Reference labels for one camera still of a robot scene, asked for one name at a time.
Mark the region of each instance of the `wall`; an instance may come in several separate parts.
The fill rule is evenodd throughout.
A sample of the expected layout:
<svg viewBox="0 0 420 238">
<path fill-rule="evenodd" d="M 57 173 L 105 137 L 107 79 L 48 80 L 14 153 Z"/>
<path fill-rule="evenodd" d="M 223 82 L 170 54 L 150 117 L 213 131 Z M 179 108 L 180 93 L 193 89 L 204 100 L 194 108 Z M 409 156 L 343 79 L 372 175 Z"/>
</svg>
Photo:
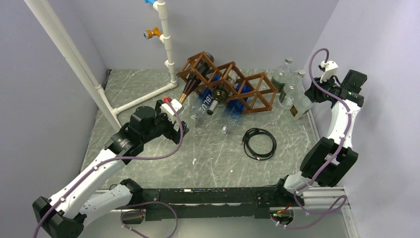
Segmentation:
<svg viewBox="0 0 420 238">
<path fill-rule="evenodd" d="M 419 26 L 416 0 L 340 0 L 313 50 L 330 49 L 340 79 L 349 69 L 368 75 L 353 132 L 359 159 L 342 181 L 363 238 L 420 233 Z M 321 53 L 314 65 L 324 58 Z M 315 66 L 314 72 L 320 75 Z M 321 136 L 329 106 L 313 109 Z"/>
<path fill-rule="evenodd" d="M 103 80 L 105 66 L 71 4 L 54 3 Z M 24 1 L 2 1 L 0 22 L 0 230 L 28 238 L 32 202 L 79 173 L 97 107 Z"/>
<path fill-rule="evenodd" d="M 338 0 L 167 0 L 175 65 L 208 51 L 217 64 L 275 68 L 286 56 L 302 67 Z M 143 32 L 160 27 L 142 0 L 73 0 L 107 68 L 164 68 L 166 52 Z"/>
</svg>

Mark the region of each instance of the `wooden wine rack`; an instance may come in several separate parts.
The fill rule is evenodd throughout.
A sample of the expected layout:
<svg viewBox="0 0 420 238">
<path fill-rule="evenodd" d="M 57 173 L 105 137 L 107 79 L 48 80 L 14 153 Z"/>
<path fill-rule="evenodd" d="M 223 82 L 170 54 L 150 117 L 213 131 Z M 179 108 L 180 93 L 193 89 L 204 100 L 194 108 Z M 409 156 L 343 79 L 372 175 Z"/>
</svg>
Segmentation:
<svg viewBox="0 0 420 238">
<path fill-rule="evenodd" d="M 204 60 L 206 63 L 210 65 L 210 70 L 206 76 L 201 75 L 197 70 L 197 65 L 199 64 L 201 60 Z M 236 91 L 235 87 L 232 86 L 230 83 L 228 83 L 226 80 L 231 70 L 235 71 L 238 74 L 238 80 L 236 81 L 236 83 L 240 83 L 240 87 L 238 91 Z M 230 100 L 238 99 L 246 108 L 245 110 L 242 111 L 243 114 L 271 111 L 275 95 L 276 93 L 278 93 L 277 89 L 271 83 L 271 81 L 269 80 L 265 72 L 261 72 L 261 73 L 257 73 L 257 74 L 245 77 L 242 74 L 242 72 L 239 70 L 239 68 L 236 66 L 236 63 L 234 61 L 223 64 L 221 66 L 216 66 L 214 65 L 213 62 L 211 62 L 209 57 L 207 57 L 206 52 L 204 51 L 199 54 L 189 57 L 185 65 L 176 74 L 176 76 L 182 78 L 185 82 L 187 82 L 187 77 L 190 73 L 195 74 L 202 81 L 202 84 L 200 84 L 194 90 L 198 95 L 200 95 L 200 91 L 204 88 L 209 88 L 211 91 L 213 91 L 217 85 L 225 84 L 228 90 L 231 92 L 230 96 L 226 99 L 225 105 L 227 105 L 227 102 L 229 102 Z M 220 76 L 220 79 L 212 82 L 216 74 Z M 256 87 L 252 86 L 252 84 L 250 83 L 251 80 L 255 80 L 255 79 L 260 79 Z M 261 84 L 263 82 L 265 82 L 268 85 L 269 89 L 260 90 Z M 241 93 L 245 85 L 247 85 L 251 89 L 251 92 Z M 270 101 L 267 101 L 267 99 L 263 96 L 264 94 L 267 94 L 267 93 L 273 93 Z M 249 105 L 244 100 L 244 98 L 250 98 L 250 97 L 254 97 L 254 99 Z M 259 99 L 265 105 L 265 107 L 254 108 L 255 103 L 257 102 L 257 99 Z"/>
</svg>

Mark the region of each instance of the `white wall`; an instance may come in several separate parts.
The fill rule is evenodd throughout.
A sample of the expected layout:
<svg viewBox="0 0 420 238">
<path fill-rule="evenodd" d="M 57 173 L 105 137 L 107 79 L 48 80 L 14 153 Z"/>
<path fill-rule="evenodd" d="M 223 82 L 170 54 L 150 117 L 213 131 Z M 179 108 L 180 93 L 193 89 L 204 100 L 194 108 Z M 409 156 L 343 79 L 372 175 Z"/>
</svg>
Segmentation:
<svg viewBox="0 0 420 238">
<path fill-rule="evenodd" d="M 330 49 L 340 79 L 349 69 L 368 75 L 353 134 L 359 159 L 343 178 L 363 238 L 420 234 L 419 26 L 417 0 L 340 0 L 313 50 Z M 313 109 L 321 136 L 329 106 Z"/>
<path fill-rule="evenodd" d="M 101 81 L 105 66 L 71 4 L 53 7 Z M 24 1 L 0 3 L 0 231 L 28 238 L 32 203 L 79 174 L 97 107 Z M 45 238 L 42 231 L 39 238 Z"/>
<path fill-rule="evenodd" d="M 143 32 L 160 27 L 143 0 L 72 0 L 107 68 L 164 68 L 166 53 Z M 303 67 L 338 0 L 167 0 L 175 66 L 201 51 L 217 64 Z"/>
</svg>

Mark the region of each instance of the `orange valve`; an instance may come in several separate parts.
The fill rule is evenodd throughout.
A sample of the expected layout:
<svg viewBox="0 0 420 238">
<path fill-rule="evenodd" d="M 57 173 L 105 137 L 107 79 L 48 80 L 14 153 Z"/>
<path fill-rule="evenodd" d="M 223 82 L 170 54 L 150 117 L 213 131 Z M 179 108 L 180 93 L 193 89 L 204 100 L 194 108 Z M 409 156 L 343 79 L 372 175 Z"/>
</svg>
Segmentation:
<svg viewBox="0 0 420 238">
<path fill-rule="evenodd" d="M 145 36 L 146 39 L 150 39 L 153 36 L 158 36 L 159 37 L 161 35 L 162 35 L 162 33 L 159 31 L 158 27 L 155 27 L 152 30 L 147 30 L 147 31 L 144 32 L 144 36 Z"/>
</svg>

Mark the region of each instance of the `black coiled cable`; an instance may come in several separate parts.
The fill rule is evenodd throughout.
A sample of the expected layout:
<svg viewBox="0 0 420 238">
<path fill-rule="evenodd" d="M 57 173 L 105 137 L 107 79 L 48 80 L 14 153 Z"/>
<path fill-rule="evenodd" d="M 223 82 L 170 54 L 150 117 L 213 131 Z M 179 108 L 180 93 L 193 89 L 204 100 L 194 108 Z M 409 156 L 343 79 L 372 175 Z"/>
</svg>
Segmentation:
<svg viewBox="0 0 420 238">
<path fill-rule="evenodd" d="M 273 142 L 273 147 L 271 148 L 270 152 L 266 154 L 258 154 L 249 146 L 249 140 L 255 135 L 267 135 L 268 137 L 270 137 L 271 141 Z M 271 157 L 273 157 L 274 152 L 277 148 L 277 141 L 275 140 L 274 136 L 267 130 L 260 128 L 251 128 L 247 130 L 247 132 L 245 132 L 244 137 L 242 137 L 241 144 L 244 144 L 244 151 L 248 157 L 259 161 L 268 160 Z"/>
</svg>

